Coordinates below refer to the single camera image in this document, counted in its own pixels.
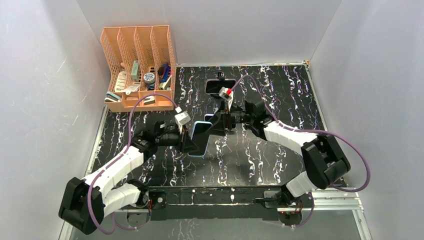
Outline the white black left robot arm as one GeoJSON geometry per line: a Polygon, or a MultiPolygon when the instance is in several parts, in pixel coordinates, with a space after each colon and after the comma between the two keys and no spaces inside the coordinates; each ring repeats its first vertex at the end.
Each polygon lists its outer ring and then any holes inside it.
{"type": "Polygon", "coordinates": [[[208,142],[209,136],[200,129],[199,123],[192,134],[186,127],[179,130],[175,124],[166,125],[164,121],[157,122],[153,131],[141,130],[125,149],[97,171],[67,182],[59,218],[89,235],[101,229],[105,217],[112,217],[125,206],[150,208],[153,200],[148,186],[132,179],[117,187],[119,181],[155,155],[158,147],[175,147],[182,153],[202,156],[208,142]]]}

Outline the phone with lilac case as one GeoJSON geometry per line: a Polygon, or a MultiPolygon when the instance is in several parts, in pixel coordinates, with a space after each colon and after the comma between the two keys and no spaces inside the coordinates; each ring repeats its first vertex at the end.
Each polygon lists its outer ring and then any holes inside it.
{"type": "Polygon", "coordinates": [[[206,122],[214,123],[216,119],[217,119],[217,117],[215,116],[215,114],[207,113],[207,114],[204,115],[204,120],[206,122]]]}

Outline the teal bordered item beside organizer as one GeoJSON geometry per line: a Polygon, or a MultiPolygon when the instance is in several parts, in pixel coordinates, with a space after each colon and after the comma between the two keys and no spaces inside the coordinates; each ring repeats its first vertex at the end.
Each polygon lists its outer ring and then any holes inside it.
{"type": "Polygon", "coordinates": [[[118,103],[122,101],[122,97],[115,94],[114,92],[108,91],[105,95],[104,102],[105,103],[118,103]]]}

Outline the black round base phone stand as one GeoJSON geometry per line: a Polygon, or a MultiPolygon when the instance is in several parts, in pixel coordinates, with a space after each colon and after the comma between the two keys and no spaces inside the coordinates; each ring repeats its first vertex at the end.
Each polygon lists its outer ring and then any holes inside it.
{"type": "Polygon", "coordinates": [[[221,71],[219,71],[219,72],[217,73],[216,79],[217,79],[217,80],[219,80],[219,81],[225,81],[225,80],[226,80],[226,78],[225,78],[225,76],[224,76],[223,72],[221,72],[221,71]]]}

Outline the round tin blue white label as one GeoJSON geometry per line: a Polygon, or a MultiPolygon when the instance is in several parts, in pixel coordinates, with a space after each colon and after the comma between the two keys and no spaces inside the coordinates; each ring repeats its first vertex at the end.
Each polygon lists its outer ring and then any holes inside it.
{"type": "Polygon", "coordinates": [[[148,90],[154,90],[156,86],[156,74],[147,72],[143,75],[143,82],[148,90]]]}

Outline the phone with purple clear case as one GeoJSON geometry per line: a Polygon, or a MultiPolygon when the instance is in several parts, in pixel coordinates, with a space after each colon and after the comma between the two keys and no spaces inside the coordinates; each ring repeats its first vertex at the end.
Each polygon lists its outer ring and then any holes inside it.
{"type": "Polygon", "coordinates": [[[234,78],[208,79],[205,83],[205,93],[208,95],[218,95],[221,88],[231,89],[237,80],[234,78]]]}

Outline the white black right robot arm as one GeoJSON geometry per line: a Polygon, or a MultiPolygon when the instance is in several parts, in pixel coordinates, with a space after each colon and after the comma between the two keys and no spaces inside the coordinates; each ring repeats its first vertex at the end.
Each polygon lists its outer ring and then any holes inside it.
{"type": "Polygon", "coordinates": [[[265,193],[262,198],[253,199],[254,204],[295,207],[303,195],[317,189],[325,190],[351,170],[335,136],[289,129],[271,116],[262,99],[246,100],[244,108],[229,109],[226,104],[223,100],[214,114],[205,115],[205,120],[211,123],[209,134],[224,137],[237,124],[243,124],[256,137],[287,147],[303,159],[303,172],[273,195],[265,193]]]}

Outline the white paper card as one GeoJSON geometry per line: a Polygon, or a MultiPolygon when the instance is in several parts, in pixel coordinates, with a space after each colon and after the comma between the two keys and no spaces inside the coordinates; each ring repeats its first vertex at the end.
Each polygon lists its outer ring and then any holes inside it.
{"type": "Polygon", "coordinates": [[[124,89],[126,88],[126,82],[127,82],[126,71],[119,72],[115,81],[114,92],[123,92],[124,89]]]}

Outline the blue handled tool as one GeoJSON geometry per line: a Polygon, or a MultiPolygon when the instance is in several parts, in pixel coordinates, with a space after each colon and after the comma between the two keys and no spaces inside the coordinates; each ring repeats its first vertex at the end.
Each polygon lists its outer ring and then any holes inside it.
{"type": "Polygon", "coordinates": [[[168,63],[164,63],[158,69],[159,82],[165,83],[168,78],[171,76],[171,66],[168,63]]]}

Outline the orange plastic file organizer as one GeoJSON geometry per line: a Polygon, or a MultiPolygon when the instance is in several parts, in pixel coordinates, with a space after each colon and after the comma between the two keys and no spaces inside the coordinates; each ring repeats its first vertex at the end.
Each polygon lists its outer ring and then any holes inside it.
{"type": "Polygon", "coordinates": [[[122,98],[121,102],[105,102],[112,113],[174,109],[177,65],[169,25],[105,27],[100,42],[111,75],[108,91],[122,98]],[[139,82],[131,79],[135,60],[139,61],[139,82]],[[171,76],[160,83],[158,70],[166,63],[171,67],[171,76]],[[126,71],[126,86],[123,92],[114,92],[121,71],[126,71]],[[155,73],[155,89],[147,89],[143,81],[145,73],[155,73]],[[149,96],[155,96],[155,104],[143,105],[143,100],[149,96]]]}

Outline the aluminium frame rail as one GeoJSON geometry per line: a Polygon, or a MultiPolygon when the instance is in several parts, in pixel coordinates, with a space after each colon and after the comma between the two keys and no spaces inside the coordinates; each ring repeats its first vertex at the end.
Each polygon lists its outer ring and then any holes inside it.
{"type": "Polygon", "coordinates": [[[355,220],[362,240],[371,233],[364,209],[355,190],[344,192],[335,188],[318,189],[283,203],[276,186],[253,187],[153,187],[144,207],[125,206],[116,210],[116,219],[126,219],[129,228],[137,229],[140,214],[152,213],[153,221],[177,219],[262,219],[279,221],[297,228],[306,225],[308,214],[320,211],[348,211],[355,220]]]}

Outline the phone with blue case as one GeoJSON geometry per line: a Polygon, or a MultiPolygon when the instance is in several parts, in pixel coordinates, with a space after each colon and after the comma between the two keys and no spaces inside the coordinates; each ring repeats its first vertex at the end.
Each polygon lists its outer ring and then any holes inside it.
{"type": "Polygon", "coordinates": [[[211,126],[212,123],[209,121],[196,121],[193,124],[191,140],[198,149],[189,152],[188,155],[190,157],[203,157],[206,154],[210,136],[209,128],[211,126]]]}

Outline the green white small box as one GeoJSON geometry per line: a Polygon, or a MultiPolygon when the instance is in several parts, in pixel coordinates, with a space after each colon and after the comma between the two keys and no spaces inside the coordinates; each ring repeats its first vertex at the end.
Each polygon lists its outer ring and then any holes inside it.
{"type": "Polygon", "coordinates": [[[140,81],[140,74],[141,74],[140,63],[139,63],[138,60],[134,60],[133,63],[132,63],[132,68],[131,68],[131,73],[130,73],[131,79],[134,82],[139,82],[140,81]]]}

